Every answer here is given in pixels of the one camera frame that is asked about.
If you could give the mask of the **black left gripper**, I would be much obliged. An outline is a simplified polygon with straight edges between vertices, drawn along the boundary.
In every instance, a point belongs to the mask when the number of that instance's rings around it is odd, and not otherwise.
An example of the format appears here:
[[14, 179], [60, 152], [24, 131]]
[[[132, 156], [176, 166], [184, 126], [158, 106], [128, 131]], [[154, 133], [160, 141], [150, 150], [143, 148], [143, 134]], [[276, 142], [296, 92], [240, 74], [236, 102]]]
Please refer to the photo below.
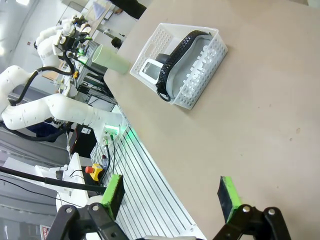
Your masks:
[[75, 53], [79, 48], [78, 45], [81, 41], [81, 34], [79, 31], [75, 31], [71, 35], [62, 35], [59, 41], [60, 47], [63, 52]]

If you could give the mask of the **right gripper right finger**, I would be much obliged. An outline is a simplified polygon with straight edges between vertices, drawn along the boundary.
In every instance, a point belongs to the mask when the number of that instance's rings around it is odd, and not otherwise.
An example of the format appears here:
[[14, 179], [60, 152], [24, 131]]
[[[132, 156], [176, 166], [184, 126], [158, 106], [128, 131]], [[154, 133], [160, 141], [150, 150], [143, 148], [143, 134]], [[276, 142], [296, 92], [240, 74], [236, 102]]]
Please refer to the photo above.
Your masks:
[[231, 177], [220, 177], [217, 196], [225, 224], [215, 240], [239, 240], [243, 235], [255, 240], [291, 239], [281, 210], [271, 206], [260, 211], [242, 203]]

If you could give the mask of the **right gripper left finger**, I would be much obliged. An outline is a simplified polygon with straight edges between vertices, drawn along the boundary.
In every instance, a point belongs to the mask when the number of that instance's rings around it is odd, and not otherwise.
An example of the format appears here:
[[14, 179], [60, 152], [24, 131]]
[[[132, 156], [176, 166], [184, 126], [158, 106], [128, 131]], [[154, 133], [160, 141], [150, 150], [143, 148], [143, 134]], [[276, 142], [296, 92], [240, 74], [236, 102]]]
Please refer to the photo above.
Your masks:
[[87, 234], [95, 233], [101, 240], [124, 240], [126, 234], [116, 223], [124, 194], [124, 178], [114, 174], [101, 200], [82, 208], [61, 206], [46, 239], [85, 240]]

